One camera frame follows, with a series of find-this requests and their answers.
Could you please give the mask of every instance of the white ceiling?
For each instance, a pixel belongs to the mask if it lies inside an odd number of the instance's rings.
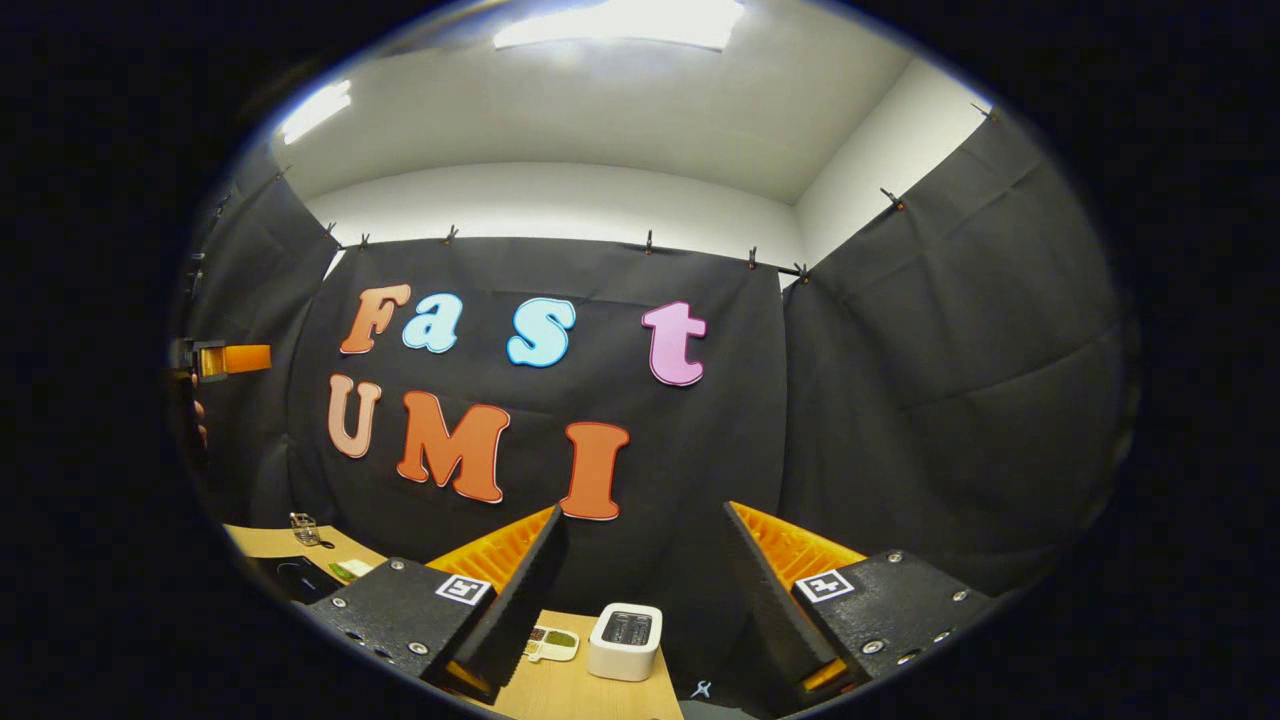
[[[911,60],[800,0],[742,0],[723,53],[556,42],[492,29],[353,68],[351,106],[273,150],[303,199],[451,165],[563,161],[654,170],[792,204]]]

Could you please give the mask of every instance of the green object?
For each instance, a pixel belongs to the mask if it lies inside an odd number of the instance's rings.
[[[329,569],[333,570],[334,575],[338,575],[338,578],[347,580],[348,583],[356,579],[356,577],[352,575],[349,570],[347,570],[342,565],[338,565],[337,562],[330,562]]]
[[[550,644],[558,644],[561,647],[575,647],[575,646],[577,646],[577,641],[573,639],[573,635],[566,635],[564,633],[559,633],[559,632],[556,632],[556,630],[552,630],[550,633],[548,633],[547,634],[547,639],[543,641],[543,642],[547,642],[547,643],[550,643]]]

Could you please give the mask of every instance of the white wall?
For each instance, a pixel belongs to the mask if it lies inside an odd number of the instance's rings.
[[[306,201],[342,245],[444,237],[644,243],[760,263],[809,263],[788,205],[701,181],[605,165],[494,163],[379,178]],[[781,286],[795,278],[781,275]]]
[[[901,196],[983,122],[991,102],[920,58],[911,60],[795,204],[817,264]]]

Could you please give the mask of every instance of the pink letter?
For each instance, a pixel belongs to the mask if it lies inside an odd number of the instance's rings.
[[[653,328],[649,343],[649,369],[669,386],[691,386],[703,378],[703,364],[685,360],[689,336],[705,337],[707,322],[689,316],[687,302],[672,302],[649,310],[640,324]]]

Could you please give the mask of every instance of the ceiling light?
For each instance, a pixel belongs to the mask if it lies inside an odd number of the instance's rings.
[[[307,97],[280,124],[280,132],[284,133],[284,143],[292,145],[303,133],[328,120],[338,110],[351,105],[351,96],[347,95],[348,90],[351,90],[351,81],[344,79],[337,85],[323,87],[315,95]]]
[[[494,36],[493,45],[632,38],[723,50],[740,17],[742,5],[735,0],[609,0],[513,23]]]

